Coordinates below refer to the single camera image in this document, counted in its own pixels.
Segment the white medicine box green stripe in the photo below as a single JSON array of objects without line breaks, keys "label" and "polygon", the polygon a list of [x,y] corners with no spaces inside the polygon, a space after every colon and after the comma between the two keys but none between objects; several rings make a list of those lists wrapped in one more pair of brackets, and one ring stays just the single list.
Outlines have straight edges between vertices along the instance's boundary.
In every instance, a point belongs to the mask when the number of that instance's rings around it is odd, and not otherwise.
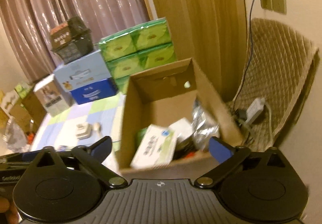
[{"label": "white medicine box green stripe", "polygon": [[177,133],[151,124],[130,163],[133,169],[165,167],[172,162]]}]

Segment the white beige product box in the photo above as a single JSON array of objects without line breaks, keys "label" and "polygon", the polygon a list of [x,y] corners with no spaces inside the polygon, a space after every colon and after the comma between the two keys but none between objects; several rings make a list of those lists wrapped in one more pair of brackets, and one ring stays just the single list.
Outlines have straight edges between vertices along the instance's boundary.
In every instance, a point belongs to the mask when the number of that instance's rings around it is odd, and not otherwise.
[{"label": "white beige product box", "polygon": [[59,115],[72,104],[71,96],[65,92],[52,73],[39,81],[33,89],[44,109],[52,117]]}]

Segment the light blue milk carton box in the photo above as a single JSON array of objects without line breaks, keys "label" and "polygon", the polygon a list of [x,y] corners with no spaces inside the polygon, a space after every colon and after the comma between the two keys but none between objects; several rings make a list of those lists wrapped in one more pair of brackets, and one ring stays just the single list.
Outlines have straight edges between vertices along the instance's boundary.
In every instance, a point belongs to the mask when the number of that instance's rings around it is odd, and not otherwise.
[{"label": "light blue milk carton box", "polygon": [[101,50],[96,50],[54,70],[56,80],[65,92],[111,77]]}]

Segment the quilted brown chair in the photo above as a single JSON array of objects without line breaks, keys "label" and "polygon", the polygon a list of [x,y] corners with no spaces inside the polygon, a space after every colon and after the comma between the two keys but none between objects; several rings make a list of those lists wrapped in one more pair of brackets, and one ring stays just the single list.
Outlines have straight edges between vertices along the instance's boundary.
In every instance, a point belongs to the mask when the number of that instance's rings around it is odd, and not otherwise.
[{"label": "quilted brown chair", "polygon": [[251,126],[245,145],[255,152],[272,146],[309,90],[318,47],[296,29],[277,20],[254,18],[247,55],[252,58],[232,109],[247,109],[256,98],[270,106]]}]

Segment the white charger on chair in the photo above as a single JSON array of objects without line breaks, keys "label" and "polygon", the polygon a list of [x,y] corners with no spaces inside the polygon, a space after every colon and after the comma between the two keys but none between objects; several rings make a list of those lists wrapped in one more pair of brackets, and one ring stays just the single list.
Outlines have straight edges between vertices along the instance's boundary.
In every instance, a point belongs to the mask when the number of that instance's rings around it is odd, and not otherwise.
[{"label": "white charger on chair", "polygon": [[264,98],[256,98],[254,101],[250,104],[250,106],[246,110],[246,123],[252,124],[257,117],[262,113],[265,106],[265,99]]}]

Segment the dark blue milk carton box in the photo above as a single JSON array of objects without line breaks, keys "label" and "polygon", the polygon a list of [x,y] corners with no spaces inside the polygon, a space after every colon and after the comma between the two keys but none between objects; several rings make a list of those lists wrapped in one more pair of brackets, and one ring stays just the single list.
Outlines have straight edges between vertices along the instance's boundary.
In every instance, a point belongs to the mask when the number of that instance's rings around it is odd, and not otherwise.
[{"label": "dark blue milk carton box", "polygon": [[80,105],[115,96],[118,93],[113,78],[103,79],[71,91],[71,96]]}]

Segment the green tissue pack bundle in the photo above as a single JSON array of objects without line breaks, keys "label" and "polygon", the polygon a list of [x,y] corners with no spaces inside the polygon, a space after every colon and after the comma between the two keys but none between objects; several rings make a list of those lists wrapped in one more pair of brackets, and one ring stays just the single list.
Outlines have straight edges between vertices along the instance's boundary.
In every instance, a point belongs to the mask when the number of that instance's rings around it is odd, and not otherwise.
[{"label": "green tissue pack bundle", "polygon": [[177,61],[166,18],[106,36],[98,46],[122,94],[127,93],[130,75]]}]

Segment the silver foil pouch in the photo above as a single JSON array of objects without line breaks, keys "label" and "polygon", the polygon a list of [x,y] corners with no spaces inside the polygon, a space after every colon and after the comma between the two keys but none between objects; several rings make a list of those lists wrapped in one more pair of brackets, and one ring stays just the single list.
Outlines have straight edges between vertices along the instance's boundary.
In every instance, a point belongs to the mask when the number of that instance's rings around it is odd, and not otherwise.
[{"label": "silver foil pouch", "polygon": [[197,150],[207,152],[211,137],[220,137],[219,124],[213,116],[202,107],[198,98],[195,99],[192,111],[193,143]]}]

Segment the wooden door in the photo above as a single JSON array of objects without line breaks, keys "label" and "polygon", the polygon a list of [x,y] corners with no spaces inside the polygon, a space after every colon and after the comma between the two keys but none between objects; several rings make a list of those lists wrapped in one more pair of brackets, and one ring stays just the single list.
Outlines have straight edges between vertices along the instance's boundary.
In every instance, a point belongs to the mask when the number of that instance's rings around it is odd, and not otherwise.
[{"label": "wooden door", "polygon": [[245,0],[153,0],[178,59],[194,58],[224,101],[234,98],[246,61]]}]

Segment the silver plastic bag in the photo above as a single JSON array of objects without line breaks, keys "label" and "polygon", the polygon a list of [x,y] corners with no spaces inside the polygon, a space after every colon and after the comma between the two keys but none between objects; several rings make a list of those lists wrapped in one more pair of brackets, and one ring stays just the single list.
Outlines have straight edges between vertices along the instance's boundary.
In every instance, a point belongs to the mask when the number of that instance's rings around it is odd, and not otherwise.
[{"label": "silver plastic bag", "polygon": [[8,120],[3,138],[7,148],[14,153],[24,152],[27,146],[27,137],[13,118]]}]

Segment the pink curtain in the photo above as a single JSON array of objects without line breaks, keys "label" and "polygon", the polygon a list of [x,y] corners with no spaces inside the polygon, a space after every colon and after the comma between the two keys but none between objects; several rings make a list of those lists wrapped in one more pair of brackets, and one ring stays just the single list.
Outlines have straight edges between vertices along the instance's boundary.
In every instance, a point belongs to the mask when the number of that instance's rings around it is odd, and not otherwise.
[{"label": "pink curtain", "polygon": [[4,30],[28,81],[61,63],[51,52],[50,31],[74,16],[91,30],[93,42],[148,19],[143,0],[1,0]]}]

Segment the black instant noodle bowl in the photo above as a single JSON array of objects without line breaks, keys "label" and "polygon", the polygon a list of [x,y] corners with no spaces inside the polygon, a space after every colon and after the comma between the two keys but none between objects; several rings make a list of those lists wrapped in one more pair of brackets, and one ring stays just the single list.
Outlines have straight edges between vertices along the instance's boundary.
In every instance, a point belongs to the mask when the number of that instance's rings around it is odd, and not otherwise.
[{"label": "black instant noodle bowl", "polygon": [[91,30],[74,16],[50,31],[51,51],[68,64],[93,51]]}]

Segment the checkered tablecloth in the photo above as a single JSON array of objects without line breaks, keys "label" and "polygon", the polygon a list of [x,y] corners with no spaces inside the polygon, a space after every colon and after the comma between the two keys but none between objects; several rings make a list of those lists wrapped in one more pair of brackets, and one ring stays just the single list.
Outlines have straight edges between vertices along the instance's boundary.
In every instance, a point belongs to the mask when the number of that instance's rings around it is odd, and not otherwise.
[{"label": "checkered tablecloth", "polygon": [[[121,126],[126,96],[118,93],[115,96],[100,99],[82,105],[73,105],[69,109],[52,117],[46,115],[34,138],[31,151],[41,150],[45,146],[58,149],[62,146],[72,148],[78,145],[90,146],[102,136],[110,136],[113,142],[112,153],[103,161],[103,165],[119,172],[116,152],[121,144]],[[100,124],[98,135],[92,131],[86,139],[76,137],[76,128],[80,124]]]}]

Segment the wall power outlet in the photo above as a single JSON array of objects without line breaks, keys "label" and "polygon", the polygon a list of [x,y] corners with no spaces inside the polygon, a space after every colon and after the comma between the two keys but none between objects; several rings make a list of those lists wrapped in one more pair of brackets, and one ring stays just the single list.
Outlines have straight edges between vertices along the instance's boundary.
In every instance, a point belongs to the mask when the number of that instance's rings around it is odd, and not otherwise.
[{"label": "wall power outlet", "polygon": [[260,0],[261,8],[279,14],[287,14],[287,0]]}]

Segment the brown cardboard box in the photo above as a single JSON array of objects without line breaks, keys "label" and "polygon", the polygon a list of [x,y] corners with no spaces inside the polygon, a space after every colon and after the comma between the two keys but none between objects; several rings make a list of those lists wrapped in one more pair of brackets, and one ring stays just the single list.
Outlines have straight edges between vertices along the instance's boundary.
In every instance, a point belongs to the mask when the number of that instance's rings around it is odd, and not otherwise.
[{"label": "brown cardboard box", "polygon": [[219,123],[221,138],[239,146],[244,138],[228,108],[195,60],[185,59],[132,75],[129,79],[123,111],[121,146],[117,161],[121,176],[132,179],[194,180],[217,166],[209,154],[197,152],[193,157],[171,162],[167,167],[133,169],[135,137],[150,124],[168,127],[181,118],[192,119],[195,99]]}]

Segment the white power adapter plug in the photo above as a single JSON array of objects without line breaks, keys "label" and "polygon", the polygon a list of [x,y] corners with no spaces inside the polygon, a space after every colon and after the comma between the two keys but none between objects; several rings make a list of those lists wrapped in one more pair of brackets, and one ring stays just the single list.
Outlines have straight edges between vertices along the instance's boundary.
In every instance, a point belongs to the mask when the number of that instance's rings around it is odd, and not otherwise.
[{"label": "white power adapter plug", "polygon": [[92,125],[88,122],[76,125],[75,136],[78,140],[87,139],[92,134]]}]

